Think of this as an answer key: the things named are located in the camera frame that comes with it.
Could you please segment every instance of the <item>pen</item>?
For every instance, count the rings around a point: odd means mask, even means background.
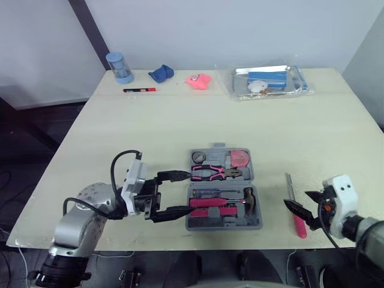
[[[128,88],[123,89],[123,92],[152,92],[156,91],[156,88]]]

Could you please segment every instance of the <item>plastic bag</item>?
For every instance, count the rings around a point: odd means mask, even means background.
[[[297,97],[310,91],[297,65],[237,65],[219,68],[218,79],[234,100]]]

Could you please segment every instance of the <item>white wall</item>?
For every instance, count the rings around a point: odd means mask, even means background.
[[[82,101],[105,73],[66,0],[0,0],[0,96],[14,107]]]
[[[343,71],[383,0],[86,0],[133,68],[213,68],[298,55]]]
[[[384,127],[384,10],[343,73],[377,123]]]

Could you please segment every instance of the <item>pink toy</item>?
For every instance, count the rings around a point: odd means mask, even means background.
[[[194,89],[205,90],[208,88],[208,82],[211,81],[212,78],[203,73],[189,77],[186,79],[186,82],[191,85]]]

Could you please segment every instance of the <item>screwdriver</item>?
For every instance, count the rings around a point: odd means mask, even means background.
[[[292,178],[290,177],[290,174],[286,173],[287,181],[288,181],[288,195],[289,199],[295,200],[295,193],[293,192],[293,184],[292,184]],[[298,217],[297,215],[293,215],[293,220],[295,222],[296,232],[300,238],[306,238],[307,237],[307,228],[305,226],[305,222],[303,219]]]
[[[190,206],[192,207],[219,207],[231,203],[245,203],[244,199],[227,200],[225,198],[199,198],[191,199]]]

